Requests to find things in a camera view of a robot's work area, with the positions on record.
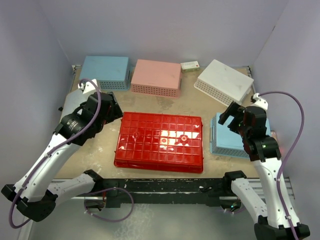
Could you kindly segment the white perforated basket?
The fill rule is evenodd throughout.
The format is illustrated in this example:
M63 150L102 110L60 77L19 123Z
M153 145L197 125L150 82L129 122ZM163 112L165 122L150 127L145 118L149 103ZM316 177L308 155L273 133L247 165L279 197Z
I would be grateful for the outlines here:
M242 104L254 80L214 59L197 77L194 87L225 106Z

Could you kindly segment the light blue perforated basket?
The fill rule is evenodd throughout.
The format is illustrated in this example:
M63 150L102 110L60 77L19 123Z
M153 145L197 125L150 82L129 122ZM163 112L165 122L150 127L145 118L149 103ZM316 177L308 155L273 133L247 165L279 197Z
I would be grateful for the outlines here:
M86 56L79 78L95 79L101 90L127 91L130 70L129 58L125 56Z

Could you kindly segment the red plastic tray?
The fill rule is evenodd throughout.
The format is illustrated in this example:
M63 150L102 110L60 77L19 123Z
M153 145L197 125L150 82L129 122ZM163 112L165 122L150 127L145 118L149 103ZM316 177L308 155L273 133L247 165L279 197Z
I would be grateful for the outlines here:
M125 112L113 163L118 168L201 174L201 117Z

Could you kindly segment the pink perforated basket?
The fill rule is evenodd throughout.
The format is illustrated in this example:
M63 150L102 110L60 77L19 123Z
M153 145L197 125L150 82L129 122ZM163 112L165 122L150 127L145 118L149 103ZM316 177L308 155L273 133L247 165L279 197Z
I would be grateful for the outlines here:
M177 99L181 95L181 82L179 63L138 59L131 79L131 91Z

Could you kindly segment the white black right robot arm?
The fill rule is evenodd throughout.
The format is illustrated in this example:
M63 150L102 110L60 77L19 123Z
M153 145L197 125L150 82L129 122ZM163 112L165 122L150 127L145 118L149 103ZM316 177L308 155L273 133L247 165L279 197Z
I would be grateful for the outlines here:
M310 236L310 229L297 216L281 173L281 153L277 141L266 131L267 104L243 107L232 102L219 117L223 125L239 134L243 148L256 169L264 199L250 186L242 171L225 173L222 190L228 196L236 195L254 221L258 240L303 240Z

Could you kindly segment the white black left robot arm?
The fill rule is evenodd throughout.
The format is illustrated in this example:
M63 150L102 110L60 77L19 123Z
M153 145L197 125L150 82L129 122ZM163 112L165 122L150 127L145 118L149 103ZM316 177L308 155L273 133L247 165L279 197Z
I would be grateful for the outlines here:
M34 222L47 218L56 206L81 194L98 196L103 178L94 170L63 183L52 183L66 161L84 143L100 133L105 124L123 117L113 92L93 93L55 128L43 154L15 184L6 184L1 193L12 202L11 208Z

